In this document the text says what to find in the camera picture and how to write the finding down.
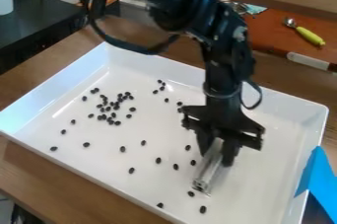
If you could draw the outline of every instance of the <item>black bean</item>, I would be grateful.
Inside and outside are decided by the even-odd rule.
[[[133,174],[134,172],[135,172],[135,168],[132,167],[129,169],[129,174]]]
[[[191,190],[190,190],[190,191],[188,191],[188,192],[187,192],[187,194],[188,194],[189,196],[191,196],[191,197],[193,197],[193,196],[195,195],[195,194],[194,194],[194,192],[193,192],[193,191],[191,191]]]
[[[202,205],[199,209],[200,213],[204,214],[207,211],[207,207],[205,205]]]

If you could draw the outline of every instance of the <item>yellow handle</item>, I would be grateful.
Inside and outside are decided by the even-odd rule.
[[[315,45],[323,46],[325,45],[325,41],[319,37],[318,35],[314,34],[313,32],[303,28],[303,27],[297,27],[296,30],[308,41]]]

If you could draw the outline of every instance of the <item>blue paper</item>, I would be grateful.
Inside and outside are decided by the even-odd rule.
[[[330,219],[337,223],[337,178],[324,150],[317,146],[311,153],[295,196],[306,189],[324,208]]]
[[[266,7],[260,7],[260,6],[255,6],[255,5],[250,5],[250,4],[245,4],[247,7],[247,12],[251,15],[257,15],[264,10],[266,10]]]

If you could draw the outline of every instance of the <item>metal rod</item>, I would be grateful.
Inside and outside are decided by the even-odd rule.
[[[202,163],[197,170],[193,181],[193,188],[210,194],[212,185],[222,168],[222,145],[223,140],[220,138],[216,138],[213,141],[212,146],[206,152]]]

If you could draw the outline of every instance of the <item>black robotic arm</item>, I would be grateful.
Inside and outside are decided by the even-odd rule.
[[[205,155],[216,138],[223,140],[222,164],[231,166],[240,147],[260,150],[264,127],[242,112],[242,82],[256,91],[250,81],[255,60],[247,42],[246,24],[229,5],[219,0],[146,0],[150,14],[163,30],[173,35],[151,48],[106,36],[92,21],[94,29],[109,43],[136,52],[163,51],[179,34],[194,37],[205,62],[206,106],[186,106],[182,125],[197,135],[200,153]],[[251,108],[256,108],[261,99]]]

